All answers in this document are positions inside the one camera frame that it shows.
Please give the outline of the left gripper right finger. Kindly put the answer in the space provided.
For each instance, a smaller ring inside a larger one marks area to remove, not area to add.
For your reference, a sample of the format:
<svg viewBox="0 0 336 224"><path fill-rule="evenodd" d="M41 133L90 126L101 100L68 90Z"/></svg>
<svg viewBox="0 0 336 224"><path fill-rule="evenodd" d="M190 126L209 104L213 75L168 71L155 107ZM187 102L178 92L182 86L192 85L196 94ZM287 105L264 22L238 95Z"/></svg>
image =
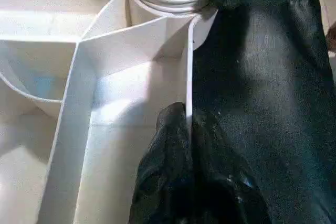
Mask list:
<svg viewBox="0 0 336 224"><path fill-rule="evenodd" d="M249 165L229 145L214 114L194 111L192 154L197 223L271 222Z"/></svg>

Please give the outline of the bystander bare hand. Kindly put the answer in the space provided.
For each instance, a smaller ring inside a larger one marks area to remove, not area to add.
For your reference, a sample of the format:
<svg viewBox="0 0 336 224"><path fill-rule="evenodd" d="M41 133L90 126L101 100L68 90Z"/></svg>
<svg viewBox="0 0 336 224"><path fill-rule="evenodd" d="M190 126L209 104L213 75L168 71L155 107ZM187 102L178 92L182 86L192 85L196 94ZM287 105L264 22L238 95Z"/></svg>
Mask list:
<svg viewBox="0 0 336 224"><path fill-rule="evenodd" d="M325 36L327 48L329 51L336 52L336 23L334 23Z"/></svg>

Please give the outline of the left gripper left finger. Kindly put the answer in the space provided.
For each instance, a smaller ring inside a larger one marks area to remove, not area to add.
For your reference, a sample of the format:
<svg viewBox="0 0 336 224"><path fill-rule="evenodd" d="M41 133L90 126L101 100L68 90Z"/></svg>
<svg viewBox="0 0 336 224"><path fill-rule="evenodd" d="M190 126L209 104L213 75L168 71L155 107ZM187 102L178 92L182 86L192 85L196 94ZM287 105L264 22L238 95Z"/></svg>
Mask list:
<svg viewBox="0 0 336 224"><path fill-rule="evenodd" d="M173 103L156 121L137 172L129 223L192 223L193 160L185 105Z"/></svg>

